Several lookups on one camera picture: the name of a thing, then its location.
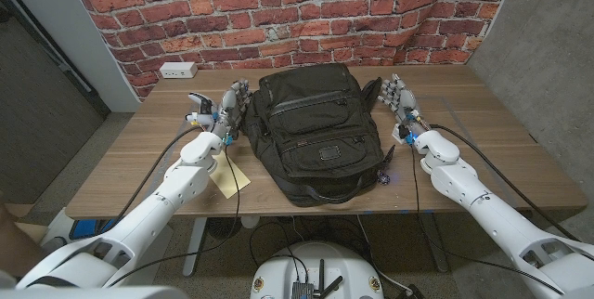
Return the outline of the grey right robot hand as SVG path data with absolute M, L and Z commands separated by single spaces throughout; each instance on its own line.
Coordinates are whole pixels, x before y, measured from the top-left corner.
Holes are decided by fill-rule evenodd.
M 413 145 L 422 133 L 430 129 L 420 113 L 414 94 L 396 73 L 382 82 L 378 101 L 394 113 L 392 135 L 400 144 Z

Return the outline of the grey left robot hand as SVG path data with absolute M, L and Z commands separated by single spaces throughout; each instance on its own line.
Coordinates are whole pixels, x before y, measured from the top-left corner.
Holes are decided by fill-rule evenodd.
M 223 94 L 218 116 L 214 120 L 211 132 L 222 139 L 231 137 L 233 140 L 237 140 L 240 125 L 251 99 L 252 91 L 249 89 L 248 80 L 239 79 L 233 83 Z

